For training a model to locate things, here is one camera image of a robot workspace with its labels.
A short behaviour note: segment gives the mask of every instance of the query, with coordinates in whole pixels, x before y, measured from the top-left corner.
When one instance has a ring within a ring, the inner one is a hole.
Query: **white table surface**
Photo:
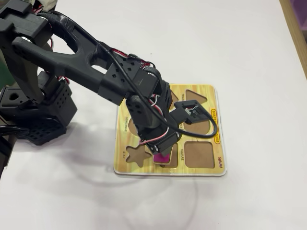
[[[214,85],[228,171],[115,175],[117,107],[72,82],[67,134],[14,147],[0,229],[307,229],[307,81],[278,0],[60,0],[57,10],[170,83]],[[55,39],[55,51],[65,45]]]

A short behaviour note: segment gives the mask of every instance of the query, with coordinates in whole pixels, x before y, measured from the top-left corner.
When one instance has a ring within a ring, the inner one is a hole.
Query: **square-shaped cutout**
[[[188,141],[184,145],[184,155],[189,168],[214,168],[213,146],[210,142]]]

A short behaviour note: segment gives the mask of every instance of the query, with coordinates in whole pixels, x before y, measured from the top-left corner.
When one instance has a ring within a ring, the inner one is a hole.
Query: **triangle-shaped cutout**
[[[174,103],[176,103],[178,101],[178,98],[177,96],[173,93],[173,91],[171,91],[171,96],[172,96],[172,104],[171,104],[171,107],[169,107],[169,110],[172,110],[174,108]]]
[[[202,104],[204,102],[207,102],[207,98],[198,94],[198,93],[195,93],[191,90],[186,90],[186,99],[187,101],[188,100],[196,100],[198,101],[199,104]]]

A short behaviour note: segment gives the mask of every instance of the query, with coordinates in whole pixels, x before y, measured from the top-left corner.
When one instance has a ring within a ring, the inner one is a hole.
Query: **pink puzzle piece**
[[[153,156],[153,161],[155,163],[169,163],[170,154],[168,154],[166,157],[164,157],[160,152]]]

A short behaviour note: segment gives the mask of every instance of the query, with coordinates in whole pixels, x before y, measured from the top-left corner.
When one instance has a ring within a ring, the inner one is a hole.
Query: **mounting hole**
[[[10,100],[11,100],[11,101],[16,100],[17,98],[19,98],[19,95],[16,94],[16,93],[12,93],[12,94],[10,95]]]

